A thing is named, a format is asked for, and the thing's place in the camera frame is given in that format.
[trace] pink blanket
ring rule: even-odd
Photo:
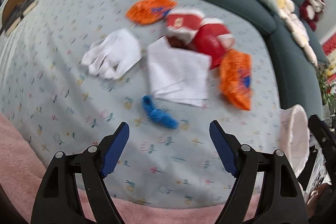
[[[0,115],[0,184],[17,211],[30,223],[37,190],[46,168],[11,123]],[[94,220],[85,191],[80,191],[85,216]],[[253,195],[245,220],[254,216],[259,195]],[[215,223],[223,205],[184,210],[152,208],[114,198],[126,224]]]

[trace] folded white cloth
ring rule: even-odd
[[[309,157],[310,138],[307,114],[301,105],[281,109],[280,134],[279,147],[298,177]]]
[[[88,66],[90,75],[119,79],[140,59],[139,41],[128,30],[122,29],[110,33],[100,45],[93,43],[84,54],[82,65]]]
[[[198,107],[208,99],[210,56],[171,48],[161,37],[148,46],[147,63],[154,98]]]

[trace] yellow flower center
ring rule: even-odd
[[[283,7],[285,7],[285,0],[277,0],[278,6],[280,9],[282,9]]]

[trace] orange plastic package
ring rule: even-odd
[[[128,10],[126,16],[139,24],[152,24],[166,16],[176,4],[172,0],[140,0]]]
[[[251,68],[251,56],[235,49],[226,52],[219,66],[219,89],[242,110],[251,110]]]

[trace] blue object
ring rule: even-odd
[[[168,113],[154,107],[152,98],[148,95],[142,97],[142,106],[145,109],[147,116],[155,123],[164,127],[177,129],[178,121],[174,120]]]
[[[104,178],[107,175],[111,174],[120,158],[121,153],[123,152],[125,145],[129,138],[129,126],[127,123],[121,128],[120,132],[118,133],[117,137],[113,140],[110,148],[104,155],[103,166],[100,170],[100,173],[103,175]]]
[[[209,126],[210,138],[217,150],[220,160],[227,172],[231,173],[235,178],[237,177],[238,169],[236,167],[235,155],[224,139],[222,133],[217,128],[214,122]]]

